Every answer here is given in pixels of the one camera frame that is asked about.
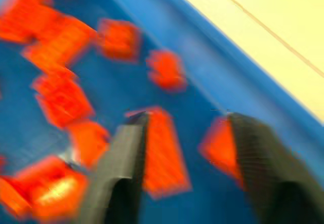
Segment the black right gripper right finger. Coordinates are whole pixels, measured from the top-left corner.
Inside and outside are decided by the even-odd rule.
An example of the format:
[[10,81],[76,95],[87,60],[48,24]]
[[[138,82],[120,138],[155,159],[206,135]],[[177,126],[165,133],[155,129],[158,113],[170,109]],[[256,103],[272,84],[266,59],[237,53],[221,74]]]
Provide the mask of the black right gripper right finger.
[[259,223],[323,223],[323,187],[265,123],[227,116],[236,162]]

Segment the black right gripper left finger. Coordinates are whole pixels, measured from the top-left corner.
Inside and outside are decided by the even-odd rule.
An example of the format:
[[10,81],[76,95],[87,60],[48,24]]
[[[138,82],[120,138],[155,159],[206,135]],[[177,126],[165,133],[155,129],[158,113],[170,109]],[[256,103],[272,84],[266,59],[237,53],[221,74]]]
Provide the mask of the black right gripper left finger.
[[119,126],[90,176],[76,223],[138,223],[148,123],[140,112]]

